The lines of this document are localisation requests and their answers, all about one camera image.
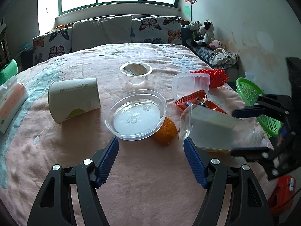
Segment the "clear plastic cup with label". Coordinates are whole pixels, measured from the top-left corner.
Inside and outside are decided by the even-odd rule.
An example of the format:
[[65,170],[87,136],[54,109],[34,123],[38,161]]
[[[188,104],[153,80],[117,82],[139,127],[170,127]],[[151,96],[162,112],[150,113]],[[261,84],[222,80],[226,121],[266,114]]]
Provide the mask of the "clear plastic cup with label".
[[267,141],[253,123],[192,104],[180,116],[179,140],[191,138],[207,152],[228,153],[237,147],[264,147]]

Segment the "red foam fruit net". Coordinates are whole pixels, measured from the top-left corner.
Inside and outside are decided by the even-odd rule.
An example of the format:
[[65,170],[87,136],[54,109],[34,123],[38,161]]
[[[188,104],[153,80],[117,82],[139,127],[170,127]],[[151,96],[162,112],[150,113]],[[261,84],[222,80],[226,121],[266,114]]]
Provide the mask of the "red foam fruit net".
[[210,76],[210,89],[218,88],[224,85],[229,77],[226,75],[226,71],[216,68],[216,69],[200,69],[196,71],[190,71],[190,73],[205,73]]

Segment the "clear round plastic bowl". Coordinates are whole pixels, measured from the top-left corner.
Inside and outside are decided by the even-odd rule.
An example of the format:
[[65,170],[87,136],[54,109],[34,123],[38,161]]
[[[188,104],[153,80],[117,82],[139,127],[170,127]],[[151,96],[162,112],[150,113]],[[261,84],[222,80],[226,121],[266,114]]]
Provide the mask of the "clear round plastic bowl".
[[139,141],[162,127],[166,111],[167,103],[160,93],[148,89],[133,90],[111,105],[104,122],[117,138]]

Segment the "red object on floor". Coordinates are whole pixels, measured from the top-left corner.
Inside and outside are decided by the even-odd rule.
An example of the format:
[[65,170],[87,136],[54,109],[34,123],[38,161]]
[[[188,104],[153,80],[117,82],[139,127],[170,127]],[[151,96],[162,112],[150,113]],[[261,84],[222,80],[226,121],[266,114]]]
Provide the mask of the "red object on floor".
[[281,215],[288,211],[293,204],[293,195],[295,194],[296,182],[292,176],[283,176],[279,178],[277,186],[268,200],[271,214]]

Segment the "crumpled beige cloth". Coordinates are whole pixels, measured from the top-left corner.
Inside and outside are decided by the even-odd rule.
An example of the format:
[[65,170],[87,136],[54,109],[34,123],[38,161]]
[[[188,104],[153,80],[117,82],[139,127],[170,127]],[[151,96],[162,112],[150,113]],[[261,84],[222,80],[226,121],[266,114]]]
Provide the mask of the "crumpled beige cloth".
[[217,48],[214,50],[213,57],[211,59],[212,65],[234,65],[238,62],[239,55],[231,53],[227,48]]

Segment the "red snack bag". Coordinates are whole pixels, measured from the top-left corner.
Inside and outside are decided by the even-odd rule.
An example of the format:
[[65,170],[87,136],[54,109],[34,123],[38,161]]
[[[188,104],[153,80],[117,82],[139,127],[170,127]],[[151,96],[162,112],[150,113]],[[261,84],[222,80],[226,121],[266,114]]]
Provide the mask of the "red snack bag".
[[227,114],[224,110],[222,110],[221,107],[217,106],[217,104],[213,103],[212,101],[209,101],[207,98],[207,94],[204,90],[199,90],[196,92],[193,92],[189,95],[186,95],[184,97],[181,97],[180,99],[173,102],[176,104],[181,110],[187,109],[192,104],[202,106],[205,108],[209,108],[211,110],[215,110],[224,114]]

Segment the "pink plush toy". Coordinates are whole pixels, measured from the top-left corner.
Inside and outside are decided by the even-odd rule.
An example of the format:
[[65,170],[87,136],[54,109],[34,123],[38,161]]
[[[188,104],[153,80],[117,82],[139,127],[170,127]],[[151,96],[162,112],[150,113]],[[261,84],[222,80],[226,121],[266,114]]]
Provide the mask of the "pink plush toy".
[[209,48],[212,50],[216,50],[218,48],[223,48],[223,44],[221,41],[211,38],[211,42],[209,43]]

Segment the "striped grey mat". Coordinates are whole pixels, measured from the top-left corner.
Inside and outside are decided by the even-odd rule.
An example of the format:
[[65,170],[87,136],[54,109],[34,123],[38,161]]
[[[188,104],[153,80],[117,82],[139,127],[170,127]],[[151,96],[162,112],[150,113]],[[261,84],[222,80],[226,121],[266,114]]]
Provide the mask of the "striped grey mat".
[[187,48],[189,48],[196,56],[199,57],[199,59],[203,60],[211,68],[220,68],[222,70],[226,70],[228,68],[234,67],[234,65],[231,64],[223,64],[223,65],[212,64],[214,52],[208,49],[207,47],[193,47],[191,41],[192,41],[191,38],[186,40]]

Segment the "clear rectangular plastic container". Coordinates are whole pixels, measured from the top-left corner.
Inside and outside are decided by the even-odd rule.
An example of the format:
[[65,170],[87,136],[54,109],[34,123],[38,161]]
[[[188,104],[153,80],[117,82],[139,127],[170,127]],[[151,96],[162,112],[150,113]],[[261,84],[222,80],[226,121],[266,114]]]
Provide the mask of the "clear rectangular plastic container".
[[210,75],[206,73],[180,73],[173,77],[172,95],[173,99],[178,99],[203,90],[209,94]]

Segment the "cow plush toy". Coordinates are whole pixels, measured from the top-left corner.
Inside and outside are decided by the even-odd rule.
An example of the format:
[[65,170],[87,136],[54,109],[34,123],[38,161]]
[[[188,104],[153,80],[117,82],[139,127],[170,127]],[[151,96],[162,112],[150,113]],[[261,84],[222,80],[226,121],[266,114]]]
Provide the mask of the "cow plush toy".
[[208,47],[214,39],[214,26],[211,21],[206,20],[203,25],[194,32],[194,38],[191,40],[191,45],[193,47]]

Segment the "white paper cup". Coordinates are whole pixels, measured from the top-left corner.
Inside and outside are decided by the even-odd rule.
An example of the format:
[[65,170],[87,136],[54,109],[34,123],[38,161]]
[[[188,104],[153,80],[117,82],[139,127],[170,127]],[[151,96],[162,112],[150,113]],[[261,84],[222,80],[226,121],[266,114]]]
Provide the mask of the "white paper cup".
[[48,91],[49,111],[58,124],[78,115],[99,109],[96,78],[52,82]]

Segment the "grey plush toy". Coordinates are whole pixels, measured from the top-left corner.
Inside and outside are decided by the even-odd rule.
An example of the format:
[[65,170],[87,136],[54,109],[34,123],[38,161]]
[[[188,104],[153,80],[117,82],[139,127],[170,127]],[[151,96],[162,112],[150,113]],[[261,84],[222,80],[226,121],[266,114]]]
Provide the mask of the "grey plush toy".
[[189,24],[185,25],[185,28],[190,31],[198,31],[201,27],[201,23],[199,21],[191,21]]

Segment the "pink tissue pack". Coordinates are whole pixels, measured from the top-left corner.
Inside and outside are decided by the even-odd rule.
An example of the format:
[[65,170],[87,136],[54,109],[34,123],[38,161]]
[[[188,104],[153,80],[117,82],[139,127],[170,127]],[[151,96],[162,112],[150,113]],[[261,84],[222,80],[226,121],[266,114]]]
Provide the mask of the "pink tissue pack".
[[28,96],[25,85],[18,82],[16,76],[12,76],[1,85],[0,126],[2,134],[6,132],[12,119]]

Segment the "pink quilted blanket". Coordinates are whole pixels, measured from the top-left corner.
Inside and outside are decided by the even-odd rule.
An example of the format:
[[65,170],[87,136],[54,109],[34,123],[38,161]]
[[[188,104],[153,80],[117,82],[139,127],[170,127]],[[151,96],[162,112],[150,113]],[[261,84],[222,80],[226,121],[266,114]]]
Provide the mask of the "pink quilted blanket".
[[[181,110],[173,102],[173,77],[207,67],[182,45],[102,45],[49,59],[17,75],[30,107],[1,135],[1,200],[19,225],[26,225],[53,165],[75,166],[108,144],[112,133],[104,118],[114,101],[134,90],[120,72],[122,64],[133,61],[153,67],[143,88],[164,96],[166,115],[178,124]],[[97,79],[101,108],[57,124],[49,111],[49,85],[83,78]],[[161,146],[151,138],[120,141],[108,180],[97,190],[110,225],[192,225],[205,193],[183,145],[174,140]]]

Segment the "butterfly cushion right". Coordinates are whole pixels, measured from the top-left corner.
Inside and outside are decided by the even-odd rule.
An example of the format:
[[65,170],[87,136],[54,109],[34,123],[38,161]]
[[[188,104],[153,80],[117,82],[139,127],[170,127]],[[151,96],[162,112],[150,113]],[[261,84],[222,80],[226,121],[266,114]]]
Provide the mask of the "butterfly cushion right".
[[149,16],[132,20],[131,42],[182,44],[181,18]]

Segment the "butterfly cushion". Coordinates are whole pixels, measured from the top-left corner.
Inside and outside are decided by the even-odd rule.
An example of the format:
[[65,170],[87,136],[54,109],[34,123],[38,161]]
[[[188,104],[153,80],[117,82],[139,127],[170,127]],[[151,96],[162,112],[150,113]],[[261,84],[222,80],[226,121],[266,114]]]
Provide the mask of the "butterfly cushion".
[[149,16],[132,20],[131,42],[182,44],[181,18]]
[[33,65],[72,52],[73,27],[55,30],[33,38]]

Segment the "small clear plastic cup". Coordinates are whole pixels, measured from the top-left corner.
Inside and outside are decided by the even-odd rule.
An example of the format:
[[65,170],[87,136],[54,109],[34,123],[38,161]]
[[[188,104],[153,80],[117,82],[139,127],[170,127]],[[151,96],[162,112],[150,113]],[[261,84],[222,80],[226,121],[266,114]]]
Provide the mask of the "small clear plastic cup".
[[143,62],[128,62],[123,64],[119,69],[126,81],[131,85],[143,84],[153,72],[150,64]]

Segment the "dark wooden shelf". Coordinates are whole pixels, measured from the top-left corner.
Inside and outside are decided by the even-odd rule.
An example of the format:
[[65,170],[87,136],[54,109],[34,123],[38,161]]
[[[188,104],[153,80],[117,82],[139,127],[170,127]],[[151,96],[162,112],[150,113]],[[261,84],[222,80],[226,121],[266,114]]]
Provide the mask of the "dark wooden shelf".
[[10,62],[10,55],[7,45],[7,25],[1,20],[0,27],[0,68],[3,69]]

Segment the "butterfly cushion left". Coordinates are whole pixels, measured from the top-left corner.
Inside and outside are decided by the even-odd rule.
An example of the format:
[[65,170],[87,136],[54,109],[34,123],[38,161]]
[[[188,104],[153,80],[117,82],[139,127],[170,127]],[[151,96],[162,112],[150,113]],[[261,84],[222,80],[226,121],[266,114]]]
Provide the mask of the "butterfly cushion left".
[[72,52],[73,27],[55,30],[33,38],[33,65]]

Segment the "white sofa cushion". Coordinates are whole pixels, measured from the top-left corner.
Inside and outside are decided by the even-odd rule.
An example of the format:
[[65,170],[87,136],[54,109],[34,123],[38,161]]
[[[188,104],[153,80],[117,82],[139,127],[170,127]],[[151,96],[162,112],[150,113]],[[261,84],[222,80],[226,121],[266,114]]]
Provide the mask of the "white sofa cushion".
[[75,22],[72,32],[72,51],[104,44],[130,43],[132,20],[132,16],[123,15]]

